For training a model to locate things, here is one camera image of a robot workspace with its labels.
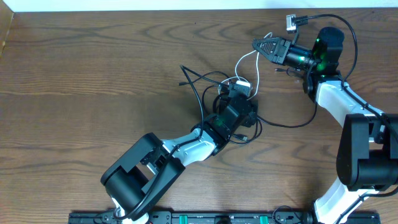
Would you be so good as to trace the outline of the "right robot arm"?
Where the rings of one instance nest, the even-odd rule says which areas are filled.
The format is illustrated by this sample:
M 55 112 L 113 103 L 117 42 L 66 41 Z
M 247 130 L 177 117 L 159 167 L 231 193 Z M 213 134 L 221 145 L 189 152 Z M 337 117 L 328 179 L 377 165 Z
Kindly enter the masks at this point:
M 369 197 L 397 190 L 397 115 L 386 114 L 360 98 L 343 80 L 338 60 L 344 34 L 324 27 L 312 49 L 282 37 L 255 39 L 252 47 L 270 62 L 303 70 L 303 89 L 343 128 L 336 157 L 337 178 L 313 203 L 306 223 L 346 223 Z

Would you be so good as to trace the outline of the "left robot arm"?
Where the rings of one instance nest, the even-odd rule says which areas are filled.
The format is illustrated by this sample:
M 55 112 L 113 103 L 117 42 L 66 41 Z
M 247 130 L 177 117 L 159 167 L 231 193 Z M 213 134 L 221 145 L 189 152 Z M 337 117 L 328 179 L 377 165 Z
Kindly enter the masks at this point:
M 101 183 L 121 223 L 145 223 L 149 211 L 179 178 L 186 166 L 215 156 L 240 126 L 250 128 L 257 119 L 257 103 L 249 99 L 251 84 L 230 83 L 221 104 L 194 126 L 190 134 L 161 140 L 145 134 L 101 177 Z

